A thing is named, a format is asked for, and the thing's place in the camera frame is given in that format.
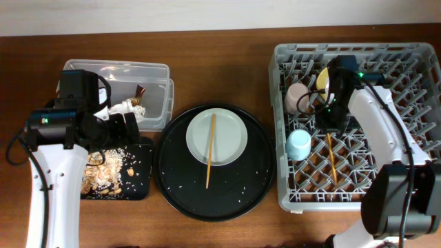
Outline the yellow bowl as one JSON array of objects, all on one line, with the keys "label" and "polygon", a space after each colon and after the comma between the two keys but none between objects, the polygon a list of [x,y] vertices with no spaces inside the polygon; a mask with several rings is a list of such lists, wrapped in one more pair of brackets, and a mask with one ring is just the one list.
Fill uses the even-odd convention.
[{"label": "yellow bowl", "polygon": [[327,92],[329,89],[328,67],[325,67],[318,75],[318,77],[316,79],[316,89],[325,91],[324,93],[320,94],[320,97],[322,98],[322,100],[326,100],[327,99]]}]

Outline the white napkin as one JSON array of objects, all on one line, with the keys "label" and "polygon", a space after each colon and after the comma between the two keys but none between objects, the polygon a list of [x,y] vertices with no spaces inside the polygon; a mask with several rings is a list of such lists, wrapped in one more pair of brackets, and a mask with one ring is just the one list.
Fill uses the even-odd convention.
[{"label": "white napkin", "polygon": [[144,121],[145,108],[140,105],[132,105],[131,99],[126,99],[123,102],[116,104],[109,109],[109,114],[127,114],[127,113],[133,113],[135,115],[137,123]]}]

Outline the brown snack wrapper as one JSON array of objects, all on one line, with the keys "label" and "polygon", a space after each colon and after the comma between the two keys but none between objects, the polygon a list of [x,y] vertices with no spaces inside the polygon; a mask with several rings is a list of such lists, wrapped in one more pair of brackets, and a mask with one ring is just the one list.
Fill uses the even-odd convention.
[{"label": "brown snack wrapper", "polygon": [[140,85],[137,85],[135,97],[130,99],[132,106],[137,106],[141,104],[141,100],[143,98],[144,93],[145,93],[145,88]]}]

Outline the food scraps with rice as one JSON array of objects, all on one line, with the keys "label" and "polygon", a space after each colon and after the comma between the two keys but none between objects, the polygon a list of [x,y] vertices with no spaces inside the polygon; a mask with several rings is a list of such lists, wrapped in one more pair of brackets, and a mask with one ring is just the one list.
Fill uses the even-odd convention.
[{"label": "food scraps with rice", "polygon": [[129,178],[136,175],[133,162],[129,162],[134,155],[123,148],[109,149],[104,152],[95,152],[88,155],[88,164],[83,173],[81,194],[111,197],[123,195],[123,176]]}]

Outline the pink plastic cup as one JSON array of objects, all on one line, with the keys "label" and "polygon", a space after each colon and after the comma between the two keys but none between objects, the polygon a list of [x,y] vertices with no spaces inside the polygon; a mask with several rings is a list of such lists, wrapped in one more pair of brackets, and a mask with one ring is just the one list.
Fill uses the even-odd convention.
[{"label": "pink plastic cup", "polygon": [[[289,114],[295,114],[298,112],[297,105],[299,105],[299,108],[306,112],[308,108],[309,103],[309,97],[308,97],[309,90],[305,85],[302,83],[294,83],[291,84],[287,90],[287,93],[285,95],[284,99],[284,106],[286,111]],[[297,104],[298,100],[302,95],[305,95],[299,104]]]}]

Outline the wooden chopstick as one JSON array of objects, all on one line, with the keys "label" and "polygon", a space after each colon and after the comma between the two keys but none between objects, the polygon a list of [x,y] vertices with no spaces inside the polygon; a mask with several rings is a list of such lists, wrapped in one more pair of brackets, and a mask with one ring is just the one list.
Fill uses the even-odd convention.
[{"label": "wooden chopstick", "polygon": [[332,176],[333,176],[333,180],[334,180],[334,185],[337,185],[338,179],[337,179],[337,173],[336,173],[336,166],[335,166],[335,159],[334,159],[334,153],[332,150],[332,140],[331,140],[331,134],[327,133],[327,143],[328,143],[328,147],[329,147],[329,157],[330,157],[330,161],[331,161],[331,171],[332,171]]},{"label": "wooden chopstick", "polygon": [[212,122],[211,122],[211,127],[210,127],[210,139],[209,139],[209,154],[208,154],[209,156],[208,156],[208,160],[207,160],[207,175],[206,175],[206,182],[205,182],[206,189],[209,188],[209,178],[210,178],[211,164],[212,164],[215,128],[216,128],[216,114],[212,114]]}]

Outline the blue plastic cup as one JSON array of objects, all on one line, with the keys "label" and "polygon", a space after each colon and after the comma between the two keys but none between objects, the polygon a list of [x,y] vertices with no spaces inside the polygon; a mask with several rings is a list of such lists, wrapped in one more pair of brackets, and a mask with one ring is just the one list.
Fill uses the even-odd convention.
[{"label": "blue plastic cup", "polygon": [[292,131],[286,141],[285,151],[287,157],[293,161],[301,161],[311,152],[311,135],[305,130]]}]

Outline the grey round plate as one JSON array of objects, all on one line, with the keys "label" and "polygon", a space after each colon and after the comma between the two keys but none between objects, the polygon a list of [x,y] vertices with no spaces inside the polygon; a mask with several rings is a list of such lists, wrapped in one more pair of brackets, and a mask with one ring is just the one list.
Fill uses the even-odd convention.
[{"label": "grey round plate", "polygon": [[212,166],[234,162],[247,146],[247,128],[239,115],[225,108],[209,108],[198,113],[189,123],[186,143],[192,156],[207,165],[212,114],[216,114],[216,128]]}]

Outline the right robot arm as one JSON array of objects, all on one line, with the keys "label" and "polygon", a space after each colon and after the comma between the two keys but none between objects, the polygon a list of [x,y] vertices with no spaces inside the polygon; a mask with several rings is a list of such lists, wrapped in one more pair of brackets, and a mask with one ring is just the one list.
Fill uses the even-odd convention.
[{"label": "right robot arm", "polygon": [[316,113],[322,131],[341,137],[354,118],[378,168],[362,198],[361,219],[331,235],[327,247],[403,247],[440,226],[440,165],[414,141],[378,72],[363,73],[353,55],[327,64],[326,101]]}]

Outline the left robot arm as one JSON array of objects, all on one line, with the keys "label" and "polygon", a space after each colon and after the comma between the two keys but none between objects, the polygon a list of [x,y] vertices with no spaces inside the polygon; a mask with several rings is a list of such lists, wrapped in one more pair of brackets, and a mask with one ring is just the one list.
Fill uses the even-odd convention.
[{"label": "left robot arm", "polygon": [[19,139],[32,170],[27,247],[78,247],[81,184],[92,152],[139,141],[133,113],[109,114],[110,84],[64,70],[58,96],[31,113]]}]

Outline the grey dishwasher rack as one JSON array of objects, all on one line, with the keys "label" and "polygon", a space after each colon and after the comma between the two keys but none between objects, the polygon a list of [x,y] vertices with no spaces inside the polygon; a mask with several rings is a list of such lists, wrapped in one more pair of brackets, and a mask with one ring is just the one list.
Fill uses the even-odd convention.
[{"label": "grey dishwasher rack", "polygon": [[[390,84],[393,102],[416,143],[440,159],[440,64],[428,43],[280,44],[268,67],[274,113],[277,190],[280,207],[291,213],[357,211],[377,173],[362,130],[349,127],[338,137],[331,132],[337,185],[331,171],[327,133],[312,116],[288,114],[284,98],[289,86],[313,88],[320,72],[338,55],[354,55],[358,69],[379,72]],[[294,130],[311,135],[311,152],[301,161],[287,157],[285,144]]]}]

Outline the black rectangular tray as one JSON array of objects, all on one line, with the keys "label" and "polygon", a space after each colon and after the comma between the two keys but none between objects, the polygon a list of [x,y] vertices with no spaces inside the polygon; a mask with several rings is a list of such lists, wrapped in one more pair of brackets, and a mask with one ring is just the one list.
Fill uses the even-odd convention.
[{"label": "black rectangular tray", "polygon": [[90,200],[142,200],[147,197],[150,188],[150,179],[152,173],[152,156],[154,144],[148,137],[142,137],[140,141],[134,145],[127,145],[123,147],[126,152],[134,155],[129,162],[133,162],[133,168],[136,173],[135,176],[129,178],[123,176],[123,182],[129,183],[123,186],[123,195],[115,198],[98,197],[97,195],[88,194],[82,199]]}]

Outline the clear plastic bin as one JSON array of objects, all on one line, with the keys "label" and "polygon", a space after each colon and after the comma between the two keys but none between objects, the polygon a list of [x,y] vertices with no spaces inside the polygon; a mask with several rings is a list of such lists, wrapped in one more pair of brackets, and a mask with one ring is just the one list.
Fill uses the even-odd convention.
[{"label": "clear plastic bin", "polygon": [[172,118],[174,82],[166,64],[133,61],[71,59],[64,70],[87,70],[99,74],[111,86],[111,105],[135,97],[136,88],[145,89],[140,106],[145,108],[142,132],[160,132]]}]

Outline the round black serving tray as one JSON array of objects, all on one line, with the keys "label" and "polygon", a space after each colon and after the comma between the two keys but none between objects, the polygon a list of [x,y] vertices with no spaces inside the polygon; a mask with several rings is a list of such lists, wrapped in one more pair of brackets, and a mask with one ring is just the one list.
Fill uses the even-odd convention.
[{"label": "round black serving tray", "polygon": [[265,128],[239,107],[222,104],[237,114],[247,129],[244,152],[230,164],[207,167],[191,155],[185,140],[190,121],[204,104],[182,112],[162,131],[154,150],[153,175],[167,202],[201,221],[231,220],[251,211],[269,191],[276,173],[275,149]]}]

